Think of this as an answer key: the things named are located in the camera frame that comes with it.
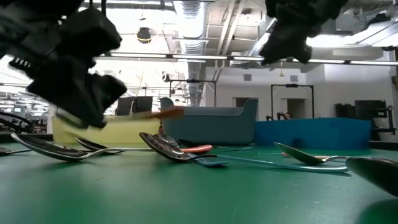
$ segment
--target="blue utensil handle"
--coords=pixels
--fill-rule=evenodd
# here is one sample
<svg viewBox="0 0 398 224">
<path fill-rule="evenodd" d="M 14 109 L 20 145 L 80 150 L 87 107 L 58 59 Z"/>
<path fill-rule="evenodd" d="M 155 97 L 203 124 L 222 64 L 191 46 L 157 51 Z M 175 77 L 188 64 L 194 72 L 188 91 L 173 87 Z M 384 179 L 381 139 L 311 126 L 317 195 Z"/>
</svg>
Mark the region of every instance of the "blue utensil handle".
<svg viewBox="0 0 398 224">
<path fill-rule="evenodd" d="M 187 155 L 190 156 L 191 158 L 194 158 L 197 156 L 192 153 L 187 153 Z M 212 161 L 210 159 L 213 159 L 213 158 L 198 158 L 198 159 L 194 159 L 194 161 L 197 164 L 199 164 L 201 166 L 205 166 L 205 167 L 228 165 L 228 161 Z"/>
<path fill-rule="evenodd" d="M 231 157 L 231 156 L 221 156 L 217 155 L 218 158 L 222 159 L 229 159 L 232 161 L 239 161 L 239 162 L 248 162 L 252 164 L 260 164 L 260 165 L 265 165 L 265 166 L 272 166 L 272 167 L 278 167 L 278 168 L 284 168 L 284 169 L 292 169 L 292 170 L 302 170 L 302 171 L 309 171 L 309 172 L 347 172 L 349 171 L 347 167 L 345 166 L 338 166 L 338 167 L 315 167 L 315 166 L 294 166 L 294 165 L 288 165 L 288 164 L 279 164 L 275 162 L 269 162 L 269 161 L 259 161 L 259 160 L 254 160 L 254 159 L 243 159 L 243 158 L 238 158 L 238 157 Z"/>
</svg>

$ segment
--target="utensil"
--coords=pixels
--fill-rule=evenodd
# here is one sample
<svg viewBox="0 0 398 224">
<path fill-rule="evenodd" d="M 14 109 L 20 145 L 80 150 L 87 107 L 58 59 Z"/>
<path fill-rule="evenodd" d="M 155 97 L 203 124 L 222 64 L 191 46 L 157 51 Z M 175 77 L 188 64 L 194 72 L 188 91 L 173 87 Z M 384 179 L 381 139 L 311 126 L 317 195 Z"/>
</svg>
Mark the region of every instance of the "utensil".
<svg viewBox="0 0 398 224">
<path fill-rule="evenodd" d="M 184 146 L 187 147 L 196 147 L 196 146 L 200 146 L 200 144 L 198 143 L 194 143 L 188 140 L 184 140 L 184 139 L 180 139 L 178 140 L 181 144 L 183 144 Z M 233 151 L 247 151 L 252 149 L 253 147 L 251 146 L 246 146 L 246 147 L 240 147 L 240 148 L 233 148 L 233 147 L 224 147 L 224 146 L 213 146 L 213 149 L 231 149 Z"/>
<path fill-rule="evenodd" d="M 293 157 L 294 159 L 303 162 L 305 164 L 315 166 L 326 163 L 328 161 L 333 161 L 335 159 L 346 159 L 346 156 L 328 156 L 324 158 L 315 157 L 303 151 L 300 151 L 296 148 L 287 146 L 285 144 L 281 144 L 279 142 L 274 142 L 274 145 L 280 149 L 282 152 L 286 153 L 288 156 Z"/>
<path fill-rule="evenodd" d="M 54 144 L 51 144 L 47 141 L 38 139 L 38 138 L 33 138 L 33 137 L 27 137 L 23 135 L 16 135 L 16 134 L 11 134 L 11 137 L 16 140 L 17 142 L 21 143 L 25 147 L 28 147 L 32 151 L 35 151 L 39 154 L 49 156 L 54 159 L 59 159 L 62 161 L 67 161 L 67 162 L 77 162 L 81 161 L 83 159 L 87 159 L 90 157 L 94 156 L 99 156 L 104 152 L 109 152 L 109 151 L 115 151 L 115 149 L 102 149 L 99 151 L 95 152 L 87 152 L 87 151 L 80 151 L 72 148 L 67 148 L 67 147 L 60 147 L 56 146 Z M 124 151 L 144 151 L 147 152 L 149 149 L 148 148 L 130 148 L 130 149 L 125 149 Z"/>
<path fill-rule="evenodd" d="M 158 137 L 161 138 L 161 140 L 173 145 L 174 147 L 178 147 L 179 145 L 178 143 L 174 140 L 174 138 L 172 138 L 171 136 L 168 136 L 166 134 L 158 134 Z M 196 155 L 192 154 L 192 153 L 187 153 L 188 156 L 190 156 L 191 158 L 195 157 Z M 204 158 L 198 158 L 198 159 L 194 159 L 194 161 L 197 164 L 200 164 L 202 166 L 207 166 L 207 167 L 214 167 L 214 166 L 226 166 L 228 165 L 228 161 L 221 161 L 221 160 L 214 160 L 211 157 L 204 157 Z"/>
<path fill-rule="evenodd" d="M 389 159 L 350 157 L 346 166 L 356 175 L 398 197 L 398 162 Z"/>
<path fill-rule="evenodd" d="M 175 162 L 187 162 L 190 160 L 190 156 L 186 153 L 181 151 L 179 148 L 171 145 L 168 142 L 161 140 L 160 137 L 154 136 L 147 133 L 140 133 L 140 137 L 144 140 L 144 142 L 155 152 L 158 152 L 160 155 L 170 159 L 171 161 Z M 287 164 L 278 164 L 275 162 L 268 162 L 268 161 L 258 161 L 252 159 L 243 159 L 238 157 L 231 157 L 231 156 L 222 156 L 222 155 L 211 155 L 211 154 L 204 154 L 203 156 L 207 157 L 217 157 L 232 161 L 239 161 L 239 162 L 248 162 L 252 164 L 260 164 L 265 166 L 273 166 L 278 168 L 284 169 L 293 169 L 293 170 L 304 170 L 310 172 L 347 172 L 348 168 L 345 166 L 339 167 L 309 167 L 309 166 L 292 166 Z"/>
<path fill-rule="evenodd" d="M 9 156 L 11 154 L 17 154 L 22 152 L 30 152 L 30 150 L 13 151 L 11 149 L 6 149 L 5 147 L 0 147 L 0 156 Z"/>
<path fill-rule="evenodd" d="M 85 147 L 86 149 L 92 150 L 92 151 L 99 151 L 103 149 L 114 149 L 112 152 L 114 153 L 120 153 L 123 151 L 128 151 L 129 149 L 133 149 L 131 147 L 106 147 L 101 144 L 89 141 L 87 139 L 82 139 L 79 137 L 75 138 L 75 141 L 79 143 L 81 146 Z M 199 152 L 207 152 L 210 151 L 212 148 L 211 145 L 204 145 L 204 146 L 198 146 L 198 147 L 192 147 L 192 148 L 186 148 L 186 149 L 181 149 L 183 152 L 188 152 L 188 153 L 199 153 Z M 152 149 L 147 149 L 146 152 L 153 152 Z"/>
<path fill-rule="evenodd" d="M 98 143 L 95 142 L 91 142 L 89 140 L 86 139 L 82 139 L 82 138 L 75 138 L 75 140 L 81 144 L 83 147 L 89 149 L 89 150 L 93 150 L 93 151 L 99 151 L 102 149 L 107 149 L 106 146 L 100 145 Z M 114 149 L 120 149 L 118 151 L 114 151 L 114 153 L 120 153 L 123 152 L 124 148 L 114 148 Z M 192 153 L 198 153 L 198 152 L 207 152 L 211 149 L 211 145 L 206 145 L 206 146 L 201 146 L 201 147 L 196 147 L 196 148 L 188 148 L 188 149 L 182 149 L 182 151 L 185 151 L 191 158 L 196 157 L 196 155 L 192 154 Z M 228 164 L 228 161 L 209 161 L 207 158 L 197 158 L 194 159 L 194 161 L 202 166 L 222 166 L 222 165 L 226 165 Z"/>
</svg>

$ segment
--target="cable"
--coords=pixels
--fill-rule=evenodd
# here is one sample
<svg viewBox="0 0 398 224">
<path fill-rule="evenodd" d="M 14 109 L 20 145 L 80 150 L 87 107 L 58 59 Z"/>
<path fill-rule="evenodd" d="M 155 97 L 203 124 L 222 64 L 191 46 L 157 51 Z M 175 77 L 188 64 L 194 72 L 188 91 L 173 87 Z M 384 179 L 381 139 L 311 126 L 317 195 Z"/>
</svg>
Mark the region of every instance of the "cable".
<svg viewBox="0 0 398 224">
<path fill-rule="evenodd" d="M 144 78 L 144 71 L 142 71 L 141 74 L 141 79 L 139 80 L 139 88 L 137 90 L 136 96 L 134 97 L 134 99 L 132 99 L 131 104 L 130 104 L 130 111 L 129 111 L 129 116 L 132 117 L 132 106 L 134 105 L 135 100 L 137 99 L 139 90 L 141 89 L 141 84 L 142 84 L 142 79 Z"/>
</svg>

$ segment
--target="metal spoon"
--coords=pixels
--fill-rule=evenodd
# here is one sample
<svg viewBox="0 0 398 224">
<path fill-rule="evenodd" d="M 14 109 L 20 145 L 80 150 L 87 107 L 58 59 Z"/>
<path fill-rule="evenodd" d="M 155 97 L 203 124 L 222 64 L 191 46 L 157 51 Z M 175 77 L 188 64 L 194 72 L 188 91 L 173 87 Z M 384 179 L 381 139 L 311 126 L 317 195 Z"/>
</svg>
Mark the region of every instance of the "metal spoon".
<svg viewBox="0 0 398 224">
<path fill-rule="evenodd" d="M 144 140 L 144 142 L 154 151 L 158 152 L 160 155 L 166 157 L 175 162 L 187 162 L 190 159 L 190 156 L 181 151 L 179 148 L 169 144 L 161 140 L 160 137 L 154 136 L 147 133 L 139 133 L 140 137 Z M 203 156 L 206 157 L 217 157 L 232 161 L 239 161 L 239 162 L 248 162 L 252 164 L 260 164 L 265 166 L 273 166 L 278 168 L 284 169 L 293 169 L 293 170 L 303 170 L 309 172 L 347 172 L 348 168 L 345 166 L 339 167 L 309 167 L 309 166 L 292 166 L 287 164 L 278 164 L 275 162 L 268 162 L 268 161 L 258 161 L 252 159 L 243 159 L 238 157 L 231 157 L 231 156 L 222 156 L 222 155 L 211 155 L 205 154 Z"/>
<path fill-rule="evenodd" d="M 161 140 L 173 145 L 174 147 L 179 147 L 178 143 L 171 136 L 168 136 L 166 134 L 158 134 L 157 136 L 160 137 Z M 187 153 L 187 154 L 191 158 L 196 156 L 196 155 L 194 155 L 192 153 Z M 198 159 L 194 159 L 194 161 L 197 164 L 200 164 L 202 166 L 207 166 L 207 167 L 226 166 L 229 163 L 228 161 L 213 160 L 210 157 L 209 158 L 198 158 Z"/>
<path fill-rule="evenodd" d="M 0 156 L 9 156 L 11 154 L 17 154 L 22 152 L 30 152 L 31 150 L 20 150 L 20 151 L 13 151 L 11 149 L 6 149 L 5 147 L 0 147 Z"/>
<path fill-rule="evenodd" d="M 17 142 L 24 145 L 25 147 L 28 147 L 32 151 L 35 151 L 35 152 L 45 155 L 45 156 L 52 157 L 54 159 L 59 159 L 59 160 L 68 161 L 68 162 L 77 162 L 77 161 L 81 161 L 83 159 L 87 159 L 90 157 L 99 156 L 100 154 L 102 154 L 104 152 L 115 151 L 115 149 L 111 148 L 111 149 L 102 149 L 102 150 L 95 151 L 95 152 L 86 152 L 86 151 L 80 151 L 80 150 L 76 150 L 76 149 L 72 149 L 72 148 L 56 146 L 47 141 L 33 138 L 33 137 L 18 136 L 16 134 L 11 134 L 11 137 L 14 140 L 16 140 Z M 125 149 L 125 151 L 147 152 L 148 148 L 145 148 L 145 149 L 131 148 L 131 149 Z"/>
<path fill-rule="evenodd" d="M 321 159 L 321 158 L 317 158 L 313 155 L 310 155 L 308 153 L 305 153 L 303 151 L 300 151 L 296 148 L 286 146 L 285 144 L 281 144 L 279 142 L 274 142 L 274 145 L 278 149 L 280 149 L 282 152 L 289 155 L 290 157 L 293 157 L 294 159 L 296 159 L 300 162 L 303 162 L 305 164 L 312 165 L 312 166 L 320 165 L 320 164 L 323 164 L 323 163 L 326 163 L 328 161 L 332 161 L 335 159 L 347 159 L 346 156 L 329 156 L 324 159 Z"/>
<path fill-rule="evenodd" d="M 346 166 L 356 175 L 398 197 L 398 162 L 385 159 L 350 157 Z"/>
</svg>

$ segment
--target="green tabletop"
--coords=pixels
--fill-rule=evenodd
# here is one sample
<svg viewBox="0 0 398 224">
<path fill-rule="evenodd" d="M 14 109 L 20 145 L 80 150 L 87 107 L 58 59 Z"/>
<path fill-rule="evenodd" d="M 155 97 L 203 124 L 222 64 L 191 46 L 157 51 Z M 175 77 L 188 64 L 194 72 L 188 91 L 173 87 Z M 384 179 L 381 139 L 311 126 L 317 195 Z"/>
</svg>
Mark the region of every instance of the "green tabletop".
<svg viewBox="0 0 398 224">
<path fill-rule="evenodd" d="M 0 146 L 23 149 L 19 144 Z M 273 147 L 215 151 L 294 163 Z M 398 159 L 392 151 L 348 154 Z M 0 222 L 396 224 L 398 199 L 350 172 L 318 174 L 239 162 L 210 169 L 176 164 L 154 152 L 124 152 L 72 164 L 28 152 L 0 157 Z"/>
</svg>

